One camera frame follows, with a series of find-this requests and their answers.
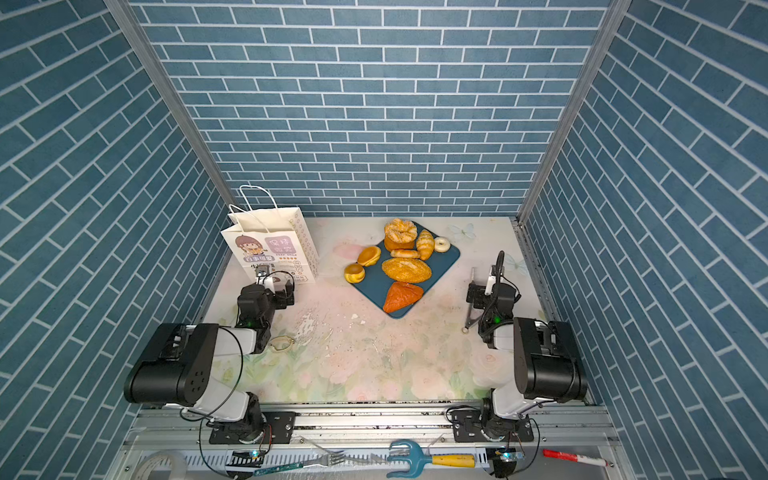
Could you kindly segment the white printed paper bag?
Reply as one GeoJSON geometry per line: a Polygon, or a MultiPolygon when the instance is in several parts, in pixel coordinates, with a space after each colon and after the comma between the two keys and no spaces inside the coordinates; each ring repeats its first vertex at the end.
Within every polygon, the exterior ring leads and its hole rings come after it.
{"type": "Polygon", "coordinates": [[[255,280],[269,269],[285,271],[299,284],[313,283],[319,256],[302,210],[280,207],[258,185],[244,184],[237,191],[245,206],[228,206],[232,225],[221,235],[248,277],[255,280]]]}

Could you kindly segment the orange triangular bread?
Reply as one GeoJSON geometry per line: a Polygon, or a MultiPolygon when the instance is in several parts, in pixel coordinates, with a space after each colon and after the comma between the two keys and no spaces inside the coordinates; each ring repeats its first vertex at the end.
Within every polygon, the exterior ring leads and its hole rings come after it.
{"type": "Polygon", "coordinates": [[[424,290],[418,285],[395,282],[388,290],[382,310],[386,313],[394,313],[415,304],[423,295],[424,290]]]}

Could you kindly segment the round egg tart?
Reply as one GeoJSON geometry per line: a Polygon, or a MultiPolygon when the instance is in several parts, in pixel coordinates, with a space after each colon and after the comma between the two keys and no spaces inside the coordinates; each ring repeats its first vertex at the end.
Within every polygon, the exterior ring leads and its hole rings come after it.
{"type": "Polygon", "coordinates": [[[375,265],[381,258],[381,249],[376,246],[369,246],[364,248],[358,256],[357,263],[362,267],[370,267],[375,265]]]}
{"type": "Polygon", "coordinates": [[[344,268],[344,279],[350,284],[358,284],[365,279],[365,268],[358,263],[347,265],[344,268]]]}

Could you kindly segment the small oblong bread roll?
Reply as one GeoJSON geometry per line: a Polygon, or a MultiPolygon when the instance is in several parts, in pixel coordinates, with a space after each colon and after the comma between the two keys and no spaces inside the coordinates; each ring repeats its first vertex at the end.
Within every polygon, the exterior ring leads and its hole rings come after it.
{"type": "Polygon", "coordinates": [[[409,258],[420,259],[421,255],[417,250],[413,249],[393,249],[390,251],[390,255],[393,258],[409,258]]]}

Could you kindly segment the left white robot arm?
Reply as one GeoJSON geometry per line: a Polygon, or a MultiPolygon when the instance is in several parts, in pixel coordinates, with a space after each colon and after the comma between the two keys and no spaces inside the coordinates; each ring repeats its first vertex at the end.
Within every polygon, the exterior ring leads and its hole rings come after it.
{"type": "Polygon", "coordinates": [[[125,399],[183,408],[185,418],[211,429],[215,445],[288,444],[296,415],[263,412],[257,395],[238,384],[246,357],[269,346],[275,313],[295,303],[295,287],[292,273],[259,266],[237,298],[233,327],[161,324],[127,376],[125,399]]]}

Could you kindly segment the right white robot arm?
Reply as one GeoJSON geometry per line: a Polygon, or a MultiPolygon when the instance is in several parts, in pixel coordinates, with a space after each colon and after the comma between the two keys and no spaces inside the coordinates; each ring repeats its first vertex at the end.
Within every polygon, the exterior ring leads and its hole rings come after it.
{"type": "Polygon", "coordinates": [[[530,442],[535,409],[581,401],[587,394],[587,374],[571,326],[516,316],[514,307],[521,298],[499,264],[490,268],[485,283],[468,285],[462,332],[475,327],[489,349],[511,353],[513,379],[491,389],[481,406],[446,413],[458,443],[530,442]]]}

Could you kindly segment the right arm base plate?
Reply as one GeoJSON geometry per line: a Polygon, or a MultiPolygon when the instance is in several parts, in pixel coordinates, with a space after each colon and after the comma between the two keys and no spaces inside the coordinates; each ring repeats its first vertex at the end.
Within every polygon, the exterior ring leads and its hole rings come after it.
{"type": "Polygon", "coordinates": [[[448,408],[445,417],[457,443],[512,443],[534,440],[532,425],[528,420],[503,419],[471,406],[448,408]]]}

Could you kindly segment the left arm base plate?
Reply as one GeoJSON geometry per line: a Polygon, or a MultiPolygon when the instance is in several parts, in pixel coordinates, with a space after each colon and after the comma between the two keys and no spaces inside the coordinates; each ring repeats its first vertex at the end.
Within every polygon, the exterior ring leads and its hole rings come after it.
{"type": "Polygon", "coordinates": [[[289,444],[297,414],[290,411],[248,414],[237,422],[215,421],[209,424],[211,445],[283,445],[289,444]]]}

